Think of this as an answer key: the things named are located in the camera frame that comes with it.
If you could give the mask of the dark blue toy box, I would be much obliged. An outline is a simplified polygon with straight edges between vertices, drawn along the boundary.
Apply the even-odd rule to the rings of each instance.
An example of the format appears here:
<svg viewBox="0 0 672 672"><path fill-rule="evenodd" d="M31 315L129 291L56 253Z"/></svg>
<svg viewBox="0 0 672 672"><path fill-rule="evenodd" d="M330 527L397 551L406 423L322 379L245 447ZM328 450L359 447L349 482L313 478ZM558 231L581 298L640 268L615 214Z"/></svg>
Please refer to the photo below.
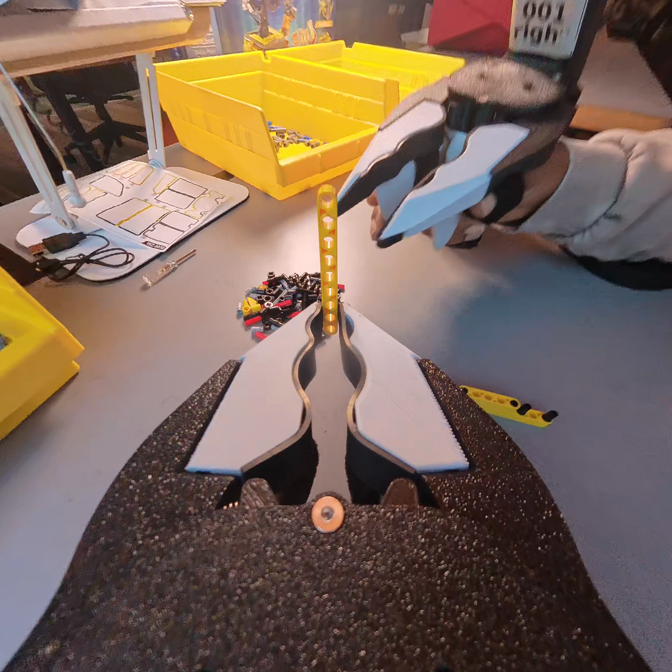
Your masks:
<svg viewBox="0 0 672 672"><path fill-rule="evenodd" d="M335 1L223 1L211 18L216 53L330 42L334 11Z"/></svg>

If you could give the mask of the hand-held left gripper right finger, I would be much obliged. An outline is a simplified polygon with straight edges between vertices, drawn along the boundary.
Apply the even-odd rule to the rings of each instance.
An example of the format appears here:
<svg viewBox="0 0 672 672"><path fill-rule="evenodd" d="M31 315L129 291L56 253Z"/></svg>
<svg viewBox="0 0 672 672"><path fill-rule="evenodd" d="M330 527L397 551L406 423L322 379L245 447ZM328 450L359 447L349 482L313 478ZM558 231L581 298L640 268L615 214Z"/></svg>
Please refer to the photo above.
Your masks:
<svg viewBox="0 0 672 672"><path fill-rule="evenodd" d="M340 349L353 386L345 454L352 503L440 508L426 477L462 473L470 463L421 358L346 303Z"/></svg>

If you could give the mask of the dark brown pad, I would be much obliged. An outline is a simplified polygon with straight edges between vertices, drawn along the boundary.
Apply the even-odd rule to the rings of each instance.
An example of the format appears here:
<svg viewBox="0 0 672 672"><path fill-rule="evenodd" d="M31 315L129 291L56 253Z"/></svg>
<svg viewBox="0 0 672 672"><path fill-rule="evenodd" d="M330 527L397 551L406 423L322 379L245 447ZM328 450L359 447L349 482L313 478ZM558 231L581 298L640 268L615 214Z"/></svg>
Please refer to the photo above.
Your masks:
<svg viewBox="0 0 672 672"><path fill-rule="evenodd" d="M0 245L0 251L1 268L21 286L29 286L43 277L34 262L28 261L4 245Z"/></svg>

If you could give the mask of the open instruction booklet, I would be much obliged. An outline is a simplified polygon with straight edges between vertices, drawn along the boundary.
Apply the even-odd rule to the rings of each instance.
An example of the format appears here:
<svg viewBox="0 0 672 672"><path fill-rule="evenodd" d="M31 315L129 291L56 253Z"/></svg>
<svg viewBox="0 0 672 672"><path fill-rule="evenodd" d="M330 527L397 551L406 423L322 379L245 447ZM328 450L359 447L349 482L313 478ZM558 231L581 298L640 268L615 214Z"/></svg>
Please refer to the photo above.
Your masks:
<svg viewBox="0 0 672 672"><path fill-rule="evenodd" d="M193 18L183 1L1 1L1 16L40 12L65 12L83 26Z"/></svg>

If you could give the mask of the heap of assorted small parts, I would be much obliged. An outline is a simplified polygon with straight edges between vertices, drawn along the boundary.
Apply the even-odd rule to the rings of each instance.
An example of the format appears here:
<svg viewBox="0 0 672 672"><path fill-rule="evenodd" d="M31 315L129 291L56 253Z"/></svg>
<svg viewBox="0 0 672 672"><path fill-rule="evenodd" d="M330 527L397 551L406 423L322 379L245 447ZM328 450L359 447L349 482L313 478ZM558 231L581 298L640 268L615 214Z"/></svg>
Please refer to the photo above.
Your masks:
<svg viewBox="0 0 672 672"><path fill-rule="evenodd" d="M325 144L325 142L320 139L307 136L306 134L291 128L286 128L285 126L269 124L268 130L277 155L282 153L296 154L309 149L322 147Z"/></svg>

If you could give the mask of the small clear-handled screwdriver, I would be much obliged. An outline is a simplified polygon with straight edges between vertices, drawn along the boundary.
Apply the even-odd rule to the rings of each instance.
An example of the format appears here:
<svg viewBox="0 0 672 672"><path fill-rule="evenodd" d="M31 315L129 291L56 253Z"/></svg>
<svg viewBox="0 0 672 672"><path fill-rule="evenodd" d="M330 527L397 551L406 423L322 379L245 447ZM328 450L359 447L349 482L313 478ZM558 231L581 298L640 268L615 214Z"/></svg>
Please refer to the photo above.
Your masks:
<svg viewBox="0 0 672 672"><path fill-rule="evenodd" d="M194 258L196 253L197 250L194 248L178 258L168 261L154 273L144 274L142 276L142 281L145 285L145 289L149 289L157 285L158 282L162 281L167 276L175 272L184 263Z"/></svg>

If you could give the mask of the yellow plastic bin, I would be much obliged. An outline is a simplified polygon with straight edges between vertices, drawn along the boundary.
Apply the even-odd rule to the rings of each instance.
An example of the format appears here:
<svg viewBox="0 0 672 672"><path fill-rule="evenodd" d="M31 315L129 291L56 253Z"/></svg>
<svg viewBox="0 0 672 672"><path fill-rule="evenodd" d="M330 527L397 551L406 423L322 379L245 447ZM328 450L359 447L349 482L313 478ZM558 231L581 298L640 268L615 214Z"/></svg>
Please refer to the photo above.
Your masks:
<svg viewBox="0 0 672 672"><path fill-rule="evenodd" d="M399 84L400 99L449 77L466 64L463 58L457 56L360 42L354 42L348 47L343 40L276 49L271 54L332 66L378 79L395 80Z"/></svg>
<svg viewBox="0 0 672 672"><path fill-rule="evenodd" d="M84 347L1 270L1 439L79 372Z"/></svg>

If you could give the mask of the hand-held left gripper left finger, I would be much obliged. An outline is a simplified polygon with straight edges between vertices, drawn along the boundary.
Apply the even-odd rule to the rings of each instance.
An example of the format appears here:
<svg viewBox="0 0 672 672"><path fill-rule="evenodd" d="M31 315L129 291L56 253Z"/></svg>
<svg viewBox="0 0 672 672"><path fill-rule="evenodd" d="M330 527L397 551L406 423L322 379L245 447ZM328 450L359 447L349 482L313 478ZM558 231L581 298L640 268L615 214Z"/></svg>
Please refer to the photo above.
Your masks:
<svg viewBox="0 0 672 672"><path fill-rule="evenodd" d="M319 463L307 388L321 338L314 304L241 357L185 470L263 479L279 504L306 503Z"/></svg>

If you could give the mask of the red felt bag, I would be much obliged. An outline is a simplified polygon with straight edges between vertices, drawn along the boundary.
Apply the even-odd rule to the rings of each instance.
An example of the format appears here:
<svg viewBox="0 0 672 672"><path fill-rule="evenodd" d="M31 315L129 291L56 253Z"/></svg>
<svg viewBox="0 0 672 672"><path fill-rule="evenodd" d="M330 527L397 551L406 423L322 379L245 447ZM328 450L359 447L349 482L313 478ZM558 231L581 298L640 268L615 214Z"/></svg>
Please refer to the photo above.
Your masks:
<svg viewBox="0 0 672 672"><path fill-rule="evenodd" d="M512 1L434 1L427 43L444 50L504 55Z"/></svg>

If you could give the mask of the long yellow perforated beam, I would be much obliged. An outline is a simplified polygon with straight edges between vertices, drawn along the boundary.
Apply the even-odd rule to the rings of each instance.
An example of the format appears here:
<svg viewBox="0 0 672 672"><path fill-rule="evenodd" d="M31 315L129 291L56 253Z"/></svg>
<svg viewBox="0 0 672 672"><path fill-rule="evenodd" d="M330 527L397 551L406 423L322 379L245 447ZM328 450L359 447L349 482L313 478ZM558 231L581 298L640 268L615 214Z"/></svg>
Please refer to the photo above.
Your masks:
<svg viewBox="0 0 672 672"><path fill-rule="evenodd" d="M323 334L336 335L339 329L339 284L337 262L337 194L328 184L320 187L317 201L318 243L320 253L321 305Z"/></svg>

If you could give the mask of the pile of black red pins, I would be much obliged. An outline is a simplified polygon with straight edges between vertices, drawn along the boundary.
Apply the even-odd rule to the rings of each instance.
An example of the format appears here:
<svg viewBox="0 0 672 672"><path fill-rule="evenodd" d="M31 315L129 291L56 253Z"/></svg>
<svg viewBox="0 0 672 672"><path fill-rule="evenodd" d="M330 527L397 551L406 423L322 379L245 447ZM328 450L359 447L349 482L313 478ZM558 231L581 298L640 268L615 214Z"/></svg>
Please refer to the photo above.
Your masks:
<svg viewBox="0 0 672 672"><path fill-rule="evenodd" d="M321 301L320 272L274 273L246 291L237 318L255 342L267 339L300 313Z"/></svg>

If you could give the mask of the black office chair base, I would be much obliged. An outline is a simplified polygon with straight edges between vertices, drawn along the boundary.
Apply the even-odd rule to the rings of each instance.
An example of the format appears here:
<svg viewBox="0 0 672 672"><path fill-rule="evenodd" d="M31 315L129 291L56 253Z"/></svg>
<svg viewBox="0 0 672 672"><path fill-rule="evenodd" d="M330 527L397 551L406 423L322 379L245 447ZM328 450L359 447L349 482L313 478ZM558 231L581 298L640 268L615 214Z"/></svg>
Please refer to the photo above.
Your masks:
<svg viewBox="0 0 672 672"><path fill-rule="evenodd" d="M122 147L123 138L147 142L144 126L114 120L105 106L122 99L132 100L128 92L138 88L139 78L131 58L32 75L30 80L46 96L71 137L63 150L68 163L75 161L72 152L76 151L88 168L97 172L108 166L113 147ZM83 128L74 104L87 104L94 109L99 124L93 130Z"/></svg>

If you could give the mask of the grey desk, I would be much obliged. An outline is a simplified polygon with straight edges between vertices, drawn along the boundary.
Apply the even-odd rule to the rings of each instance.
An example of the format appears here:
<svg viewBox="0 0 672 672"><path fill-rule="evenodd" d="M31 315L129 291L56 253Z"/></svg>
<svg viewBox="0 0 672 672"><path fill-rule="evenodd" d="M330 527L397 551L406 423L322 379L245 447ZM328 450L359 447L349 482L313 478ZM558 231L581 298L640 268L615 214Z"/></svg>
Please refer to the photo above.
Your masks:
<svg viewBox="0 0 672 672"><path fill-rule="evenodd" d="M268 271L319 267L317 189L246 202L125 278L29 293L83 345L80 372L1 442L1 666L55 594L97 504L145 438L255 345L237 318ZM586 273L544 241L422 234L388 249L371 207L338 223L346 302L453 380L552 409L503 421L562 511L601 597L652 669L671 670L671 292ZM192 249L145 289L144 274Z"/></svg>

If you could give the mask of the person's right forearm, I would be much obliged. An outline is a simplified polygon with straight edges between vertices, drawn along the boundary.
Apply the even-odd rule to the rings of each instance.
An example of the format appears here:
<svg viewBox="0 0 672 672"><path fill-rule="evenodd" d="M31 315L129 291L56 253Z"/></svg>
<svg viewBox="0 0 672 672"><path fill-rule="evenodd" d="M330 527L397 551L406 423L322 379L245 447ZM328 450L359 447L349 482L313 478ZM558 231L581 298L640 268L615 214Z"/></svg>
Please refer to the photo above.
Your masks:
<svg viewBox="0 0 672 672"><path fill-rule="evenodd" d="M671 129L562 143L568 171L519 230L600 261L671 262Z"/></svg>

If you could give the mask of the yellow bin with divider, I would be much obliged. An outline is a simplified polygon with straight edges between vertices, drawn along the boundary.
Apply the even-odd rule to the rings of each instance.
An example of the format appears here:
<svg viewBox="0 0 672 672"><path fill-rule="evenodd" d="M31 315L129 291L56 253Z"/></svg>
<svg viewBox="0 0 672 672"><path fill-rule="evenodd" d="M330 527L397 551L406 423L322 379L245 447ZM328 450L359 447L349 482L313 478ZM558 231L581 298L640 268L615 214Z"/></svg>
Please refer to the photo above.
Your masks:
<svg viewBox="0 0 672 672"><path fill-rule="evenodd" d="M284 200L350 172L399 103L399 84L260 52L155 66L182 147ZM277 155L269 124L325 142Z"/></svg>

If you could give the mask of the short yellow beam with pins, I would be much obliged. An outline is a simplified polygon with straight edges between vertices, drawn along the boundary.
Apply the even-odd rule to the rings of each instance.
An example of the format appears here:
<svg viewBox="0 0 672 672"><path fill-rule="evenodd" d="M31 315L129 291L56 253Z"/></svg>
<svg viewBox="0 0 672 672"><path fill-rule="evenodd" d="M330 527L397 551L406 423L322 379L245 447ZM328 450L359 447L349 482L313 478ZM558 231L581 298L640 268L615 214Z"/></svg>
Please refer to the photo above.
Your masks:
<svg viewBox="0 0 672 672"><path fill-rule="evenodd" d="M509 419L533 427L548 427L559 413L555 410L542 411L531 404L505 394L459 385L460 389L487 414L500 419Z"/></svg>

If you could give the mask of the person's right hand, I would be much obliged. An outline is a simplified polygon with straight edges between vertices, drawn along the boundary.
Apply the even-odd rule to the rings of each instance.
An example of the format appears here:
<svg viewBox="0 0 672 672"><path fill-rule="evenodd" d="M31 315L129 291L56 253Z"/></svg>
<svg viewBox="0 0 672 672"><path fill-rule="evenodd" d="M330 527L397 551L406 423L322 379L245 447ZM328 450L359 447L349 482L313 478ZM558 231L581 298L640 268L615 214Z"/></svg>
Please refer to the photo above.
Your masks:
<svg viewBox="0 0 672 672"><path fill-rule="evenodd" d="M557 190L563 181L569 166L569 152L565 144L558 142L547 161L523 173L523 196L516 207L504 213L497 224L512 224L532 215ZM464 211L460 223L449 240L449 246L456 246L476 240L485 230L485 219L497 208L497 197L487 194L478 204Z"/></svg>

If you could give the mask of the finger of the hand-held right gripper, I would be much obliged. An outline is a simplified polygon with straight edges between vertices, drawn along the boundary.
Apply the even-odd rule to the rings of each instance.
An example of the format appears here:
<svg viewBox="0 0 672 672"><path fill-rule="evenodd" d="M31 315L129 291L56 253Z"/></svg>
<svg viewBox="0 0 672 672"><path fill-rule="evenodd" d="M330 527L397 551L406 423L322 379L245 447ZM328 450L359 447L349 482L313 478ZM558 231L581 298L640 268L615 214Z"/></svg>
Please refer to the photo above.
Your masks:
<svg viewBox="0 0 672 672"><path fill-rule="evenodd" d="M430 100L382 124L338 193L338 214L376 194L382 215L391 216L413 189L419 164L438 155L445 130L446 109Z"/></svg>
<svg viewBox="0 0 672 672"><path fill-rule="evenodd" d="M469 134L458 132L452 141L464 140L462 153L443 163L423 185L414 186L416 162L409 161L392 179L377 188L378 206L386 226L377 238L379 247L431 229L435 248L448 244L463 211L487 194L495 167L520 146L529 129L516 124L481 126Z"/></svg>

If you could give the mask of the white sticker sheet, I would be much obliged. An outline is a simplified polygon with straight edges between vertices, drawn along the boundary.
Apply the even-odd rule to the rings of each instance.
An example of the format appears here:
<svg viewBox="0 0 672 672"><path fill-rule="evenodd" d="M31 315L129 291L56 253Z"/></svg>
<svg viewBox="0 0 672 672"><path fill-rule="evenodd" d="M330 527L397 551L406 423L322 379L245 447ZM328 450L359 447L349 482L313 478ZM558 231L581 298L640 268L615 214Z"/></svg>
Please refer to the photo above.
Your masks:
<svg viewBox="0 0 672 672"><path fill-rule="evenodd" d="M85 206L63 205L84 232L106 231L164 250L245 200L238 185L194 171L129 160L77 180Z"/></svg>

